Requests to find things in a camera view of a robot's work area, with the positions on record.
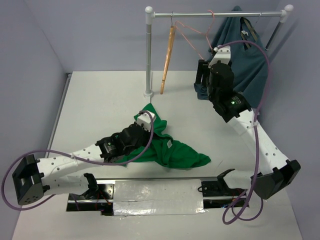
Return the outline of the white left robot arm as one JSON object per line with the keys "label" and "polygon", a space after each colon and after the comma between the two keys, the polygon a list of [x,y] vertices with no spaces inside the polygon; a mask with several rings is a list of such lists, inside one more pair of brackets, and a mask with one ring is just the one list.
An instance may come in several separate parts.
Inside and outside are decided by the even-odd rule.
{"label": "white left robot arm", "polygon": [[24,156],[12,174],[18,205],[26,206],[44,196],[67,192],[93,199],[99,189],[94,176],[78,172],[94,166],[129,163],[123,159],[140,147],[148,149],[153,130],[150,123],[135,122],[79,151],[57,153],[51,158]]}

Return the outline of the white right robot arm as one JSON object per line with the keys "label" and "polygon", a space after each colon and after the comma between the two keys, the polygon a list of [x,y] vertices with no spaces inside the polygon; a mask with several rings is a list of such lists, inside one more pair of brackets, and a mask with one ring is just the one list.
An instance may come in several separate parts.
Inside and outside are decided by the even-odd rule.
{"label": "white right robot arm", "polygon": [[273,143],[255,119],[254,110],[245,97],[233,90],[234,78],[228,63],[198,61],[195,83],[206,87],[214,110],[235,130],[258,160],[253,171],[232,168],[221,173],[217,190],[228,196],[234,189],[253,188],[260,198],[267,200],[292,183],[301,165],[296,159],[290,160]]}

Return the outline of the green t shirt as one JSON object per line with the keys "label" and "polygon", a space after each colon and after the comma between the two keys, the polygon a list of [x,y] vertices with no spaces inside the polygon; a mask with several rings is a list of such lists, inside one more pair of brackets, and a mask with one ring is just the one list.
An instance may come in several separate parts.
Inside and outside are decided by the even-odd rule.
{"label": "green t shirt", "polygon": [[211,162],[209,156],[163,133],[167,127],[167,121],[160,118],[152,103],[147,104],[143,110],[154,113],[156,116],[154,134],[149,148],[134,161],[135,163],[156,162],[170,169],[190,169],[202,167]]}

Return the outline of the pink wire hanger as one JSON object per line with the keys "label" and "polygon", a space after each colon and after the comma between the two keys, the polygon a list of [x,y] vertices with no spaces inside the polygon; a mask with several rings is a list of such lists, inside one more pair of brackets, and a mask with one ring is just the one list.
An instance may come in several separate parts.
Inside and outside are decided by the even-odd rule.
{"label": "pink wire hanger", "polygon": [[208,9],[207,12],[209,13],[209,17],[211,19],[210,24],[208,25],[206,31],[200,31],[195,29],[192,26],[189,26],[179,20],[176,20],[174,23],[175,29],[178,31],[178,33],[186,40],[188,45],[196,52],[200,60],[204,60],[205,58],[203,57],[202,53],[197,49],[197,47],[193,44],[193,42],[189,39],[187,35],[185,35],[185,30],[187,30],[188,33],[192,33],[194,35],[197,35],[201,40],[205,40],[207,46],[209,47],[209,50],[212,51],[213,47],[211,46],[210,42],[210,34],[211,30],[215,24],[215,13],[211,10]]}

